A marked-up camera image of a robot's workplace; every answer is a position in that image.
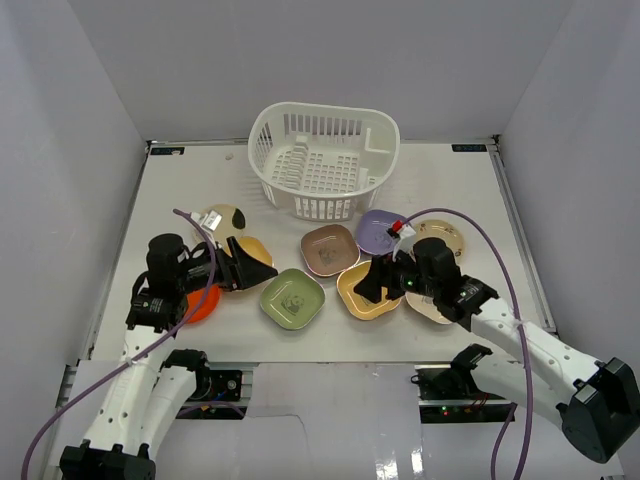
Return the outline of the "yellow square panda plate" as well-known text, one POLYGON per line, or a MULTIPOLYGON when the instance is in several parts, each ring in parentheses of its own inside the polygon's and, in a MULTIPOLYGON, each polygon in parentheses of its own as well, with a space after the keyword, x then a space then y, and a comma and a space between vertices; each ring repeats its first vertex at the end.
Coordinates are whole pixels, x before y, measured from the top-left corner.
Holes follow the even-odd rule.
POLYGON ((361 321, 371 321, 396 309, 402 299, 389 300, 387 290, 383 289, 382 300, 372 303, 354 290, 369 271, 371 261, 367 260, 343 271, 337 278, 336 287, 340 298, 351 315, 361 321))

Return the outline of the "green square panda plate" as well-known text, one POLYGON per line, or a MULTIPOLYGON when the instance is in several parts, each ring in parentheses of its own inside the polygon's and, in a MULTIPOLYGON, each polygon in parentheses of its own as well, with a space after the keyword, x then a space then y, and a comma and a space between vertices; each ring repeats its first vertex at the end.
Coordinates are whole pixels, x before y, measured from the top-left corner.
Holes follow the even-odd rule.
POLYGON ((280 272, 262 291, 261 310, 278 326, 305 328, 323 308, 324 288, 305 272, 290 268, 280 272))

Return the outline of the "brown square panda plate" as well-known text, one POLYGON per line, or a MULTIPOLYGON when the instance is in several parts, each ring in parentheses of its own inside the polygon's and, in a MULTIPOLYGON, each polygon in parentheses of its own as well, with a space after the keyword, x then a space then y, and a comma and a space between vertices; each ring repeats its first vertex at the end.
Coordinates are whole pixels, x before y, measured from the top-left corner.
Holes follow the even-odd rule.
POLYGON ((360 249, 352 233, 339 224, 306 233, 301 238, 300 249, 309 271, 319 277, 340 274, 360 260, 360 249))

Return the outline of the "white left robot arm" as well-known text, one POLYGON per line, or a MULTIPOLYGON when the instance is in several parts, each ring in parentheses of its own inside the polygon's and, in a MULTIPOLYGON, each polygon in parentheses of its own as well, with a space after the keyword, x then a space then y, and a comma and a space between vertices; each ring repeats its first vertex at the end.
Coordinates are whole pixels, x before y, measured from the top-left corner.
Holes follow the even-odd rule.
POLYGON ((192 311, 189 294, 246 290, 278 274, 234 237, 226 247, 204 241, 189 250, 181 236, 161 234, 150 240, 146 264, 132 289, 121 364, 80 445, 61 454, 66 479, 154 478, 158 448, 180 408, 211 387, 206 354, 174 346, 192 311))

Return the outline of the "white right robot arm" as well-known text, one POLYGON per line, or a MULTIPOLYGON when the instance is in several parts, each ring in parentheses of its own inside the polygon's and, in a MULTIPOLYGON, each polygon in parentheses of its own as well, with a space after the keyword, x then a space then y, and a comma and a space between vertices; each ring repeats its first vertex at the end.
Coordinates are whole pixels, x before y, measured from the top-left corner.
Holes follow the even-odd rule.
POLYGON ((422 239, 410 253, 374 257, 354 291, 373 303, 406 293, 430 297, 447 320, 525 369, 519 374, 509 362, 489 361, 489 349, 474 344, 452 362, 453 390, 466 399, 483 391, 524 403, 596 463, 608 462, 639 428, 639 387, 629 365, 618 358, 601 361, 517 319, 495 289, 461 273, 441 239, 422 239))

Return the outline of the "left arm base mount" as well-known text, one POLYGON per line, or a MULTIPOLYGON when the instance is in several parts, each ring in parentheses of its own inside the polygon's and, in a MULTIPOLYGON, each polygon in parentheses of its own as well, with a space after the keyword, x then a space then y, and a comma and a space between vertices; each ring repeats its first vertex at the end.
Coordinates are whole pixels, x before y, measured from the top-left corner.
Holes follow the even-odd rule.
POLYGON ((207 382, 187 400, 179 419, 242 420, 247 410, 242 370, 211 370, 207 382))

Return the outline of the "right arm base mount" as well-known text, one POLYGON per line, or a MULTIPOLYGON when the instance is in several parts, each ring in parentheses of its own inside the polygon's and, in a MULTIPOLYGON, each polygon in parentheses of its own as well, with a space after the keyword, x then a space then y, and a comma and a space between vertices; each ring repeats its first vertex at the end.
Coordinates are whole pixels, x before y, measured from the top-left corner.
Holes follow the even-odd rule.
POLYGON ((510 403, 480 391, 449 364, 417 366, 410 382, 418 388, 418 407, 423 425, 502 423, 510 403))

